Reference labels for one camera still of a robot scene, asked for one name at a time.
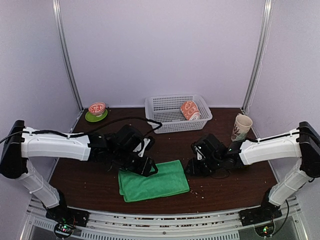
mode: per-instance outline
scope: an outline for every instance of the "wooden table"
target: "wooden table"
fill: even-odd
[[[183,166],[194,157],[191,144],[207,133],[214,134],[226,146],[231,142],[230,134],[237,108],[211,108],[213,119],[202,130],[155,134],[155,144],[145,154],[156,163],[180,159]],[[111,108],[106,119],[89,123],[85,113],[80,117],[74,132],[86,132],[103,123],[128,116],[144,117],[144,108]],[[146,122],[128,120],[107,126],[101,133],[117,132],[124,124],[132,124],[142,133],[151,129]],[[223,177],[221,171],[214,177]],[[225,179],[188,176],[190,192],[140,202],[126,203],[119,194],[118,172],[107,172],[104,163],[81,162],[60,159],[50,184],[60,189],[69,206],[135,214],[183,214],[203,213],[259,205],[264,192],[275,185],[276,179],[267,161],[235,169]]]

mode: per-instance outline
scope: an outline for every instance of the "white plastic basket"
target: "white plastic basket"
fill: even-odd
[[[196,103],[201,114],[199,120],[186,120],[180,111],[180,107],[186,101]],[[148,97],[145,99],[144,105],[145,117],[163,124],[162,127],[154,131],[156,134],[200,130],[204,128],[207,121],[212,119],[211,111],[205,100],[196,94]],[[152,122],[149,124],[153,129],[158,126]]]

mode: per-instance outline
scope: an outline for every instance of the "green towel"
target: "green towel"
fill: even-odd
[[[120,195],[127,203],[168,197],[189,192],[190,188],[180,160],[158,163],[158,173],[145,177],[119,171]]]

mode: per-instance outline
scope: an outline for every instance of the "green plate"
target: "green plate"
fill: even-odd
[[[87,120],[90,123],[96,123],[101,121],[102,119],[105,119],[107,115],[108,115],[107,109],[104,111],[104,113],[101,116],[95,116],[95,115],[92,115],[90,112],[87,112],[85,114],[85,120]]]

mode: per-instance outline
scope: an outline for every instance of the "mug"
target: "mug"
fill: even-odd
[[[250,117],[239,113],[234,121],[234,126],[231,134],[231,141],[244,140],[253,124]]]

